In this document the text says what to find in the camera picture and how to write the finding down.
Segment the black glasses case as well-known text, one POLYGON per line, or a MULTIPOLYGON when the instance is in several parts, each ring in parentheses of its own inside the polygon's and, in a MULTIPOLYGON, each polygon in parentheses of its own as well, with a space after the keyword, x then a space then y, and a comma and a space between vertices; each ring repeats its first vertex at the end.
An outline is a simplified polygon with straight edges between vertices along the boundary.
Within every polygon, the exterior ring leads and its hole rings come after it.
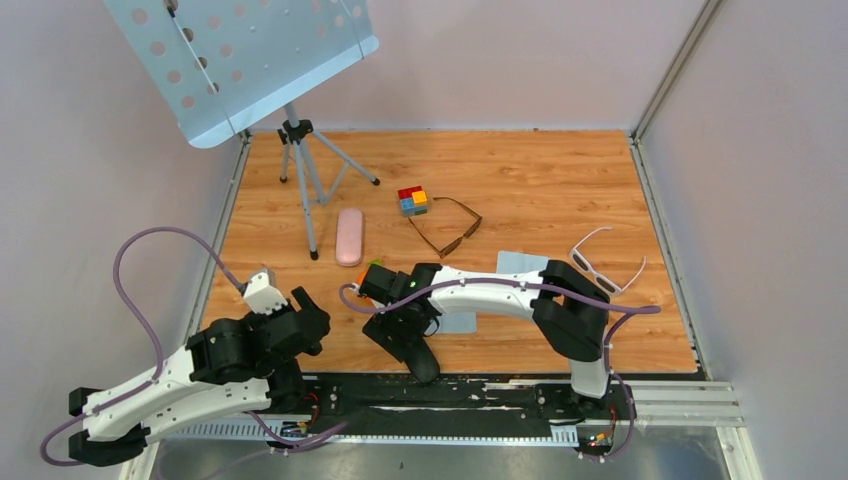
POLYGON ((411 345, 403 362, 410 374, 420 384, 432 383, 441 373, 440 365, 425 342, 411 345))

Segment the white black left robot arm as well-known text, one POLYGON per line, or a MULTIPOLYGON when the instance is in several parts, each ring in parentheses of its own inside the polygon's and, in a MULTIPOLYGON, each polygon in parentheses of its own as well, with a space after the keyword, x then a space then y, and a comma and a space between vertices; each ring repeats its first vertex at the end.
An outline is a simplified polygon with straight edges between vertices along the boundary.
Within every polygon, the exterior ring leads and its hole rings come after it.
POLYGON ((268 408, 298 411, 307 389, 297 357, 321 352, 330 316, 304 288, 292 295, 288 301, 274 286, 245 286, 248 314, 215 320, 161 369, 105 390, 74 390, 70 411, 84 420, 69 438, 69 457, 117 465, 195 423, 268 408))

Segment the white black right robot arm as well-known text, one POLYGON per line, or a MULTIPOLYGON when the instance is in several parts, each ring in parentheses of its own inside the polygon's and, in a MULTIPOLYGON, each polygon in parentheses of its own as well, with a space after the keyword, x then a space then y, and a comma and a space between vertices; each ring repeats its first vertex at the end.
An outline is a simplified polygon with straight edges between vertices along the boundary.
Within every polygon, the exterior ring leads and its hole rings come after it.
POLYGON ((377 308, 364 334, 421 384, 441 373, 427 344, 431 327, 448 314, 485 313, 536 325, 551 348, 569 361, 571 403, 577 413, 596 417, 611 403, 603 346, 610 298, 562 261, 512 274, 439 263, 418 263, 409 273, 372 265, 355 289, 377 308))

